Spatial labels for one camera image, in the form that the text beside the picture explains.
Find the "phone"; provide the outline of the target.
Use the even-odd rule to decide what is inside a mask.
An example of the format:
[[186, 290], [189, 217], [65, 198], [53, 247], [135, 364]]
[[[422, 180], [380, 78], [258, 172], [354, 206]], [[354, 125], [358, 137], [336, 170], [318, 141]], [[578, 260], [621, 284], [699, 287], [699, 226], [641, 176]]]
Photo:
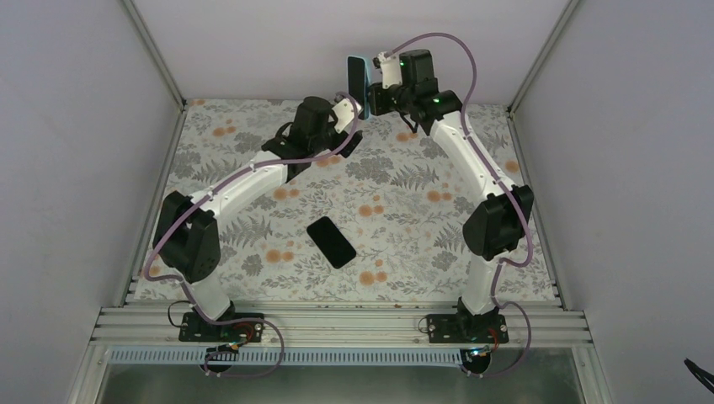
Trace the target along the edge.
[[370, 117], [370, 111], [368, 102], [369, 75], [366, 59], [360, 56], [348, 56], [346, 65], [348, 93], [362, 107], [360, 119], [367, 120]]

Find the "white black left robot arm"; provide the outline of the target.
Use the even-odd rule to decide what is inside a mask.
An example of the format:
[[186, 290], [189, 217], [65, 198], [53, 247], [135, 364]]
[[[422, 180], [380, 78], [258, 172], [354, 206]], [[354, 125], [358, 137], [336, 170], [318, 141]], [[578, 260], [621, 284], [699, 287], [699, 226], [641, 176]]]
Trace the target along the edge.
[[356, 148], [364, 106], [347, 93], [341, 97], [335, 103], [316, 96], [304, 98], [294, 118], [246, 164], [200, 191], [188, 195], [175, 191], [164, 198], [147, 261], [160, 258], [169, 271], [154, 276], [144, 268], [144, 276], [150, 281], [177, 281], [202, 318], [201, 330], [212, 340], [228, 338], [235, 321], [229, 313], [232, 301], [215, 273], [221, 259], [222, 222], [313, 163], [335, 155], [347, 157]]

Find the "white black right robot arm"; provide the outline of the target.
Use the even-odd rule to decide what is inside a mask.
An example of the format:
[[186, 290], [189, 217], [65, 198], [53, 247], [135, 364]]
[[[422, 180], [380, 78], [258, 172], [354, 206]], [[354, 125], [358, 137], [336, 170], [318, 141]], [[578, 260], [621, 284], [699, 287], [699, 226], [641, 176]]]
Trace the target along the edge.
[[373, 62], [381, 80], [368, 90], [371, 113], [408, 116], [450, 159], [474, 199], [476, 208], [462, 227], [472, 259], [466, 289], [457, 302], [456, 331], [465, 342], [475, 343], [498, 315], [498, 276], [520, 241], [526, 241], [526, 257], [532, 258], [533, 192], [508, 178], [488, 155], [459, 97], [439, 89], [428, 50], [382, 52]]

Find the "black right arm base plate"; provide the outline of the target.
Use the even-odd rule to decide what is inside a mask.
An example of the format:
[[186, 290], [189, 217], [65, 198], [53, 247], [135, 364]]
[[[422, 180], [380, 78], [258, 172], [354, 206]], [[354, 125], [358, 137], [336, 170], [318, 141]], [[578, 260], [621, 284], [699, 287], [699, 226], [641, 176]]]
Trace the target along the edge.
[[431, 314], [426, 316], [427, 333], [432, 344], [508, 343], [506, 319], [500, 314]]

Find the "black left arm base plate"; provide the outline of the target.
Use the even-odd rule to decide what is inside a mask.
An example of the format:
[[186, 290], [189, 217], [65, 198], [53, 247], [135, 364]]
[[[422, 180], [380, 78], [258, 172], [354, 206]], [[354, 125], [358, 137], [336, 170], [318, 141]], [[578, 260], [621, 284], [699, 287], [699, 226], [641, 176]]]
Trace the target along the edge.
[[195, 311], [183, 315], [179, 329], [178, 340], [181, 342], [200, 343], [259, 343], [262, 337], [263, 326], [255, 321], [246, 321], [246, 318], [264, 319], [262, 313], [234, 313], [225, 318], [232, 321], [229, 325], [213, 325], [205, 322]]

